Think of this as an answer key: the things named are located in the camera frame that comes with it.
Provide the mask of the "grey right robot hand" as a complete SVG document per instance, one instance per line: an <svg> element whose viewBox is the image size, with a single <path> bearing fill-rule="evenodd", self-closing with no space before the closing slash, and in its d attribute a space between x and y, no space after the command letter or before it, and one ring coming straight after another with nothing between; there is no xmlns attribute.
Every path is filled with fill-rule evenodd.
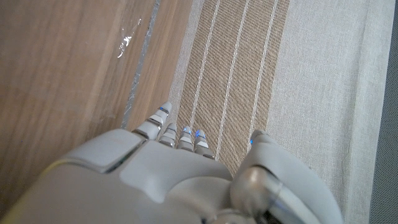
<svg viewBox="0 0 398 224"><path fill-rule="evenodd" d="M50 164L3 223L342 223L324 181L255 130L232 174L202 130L181 131L164 103Z"/></svg>

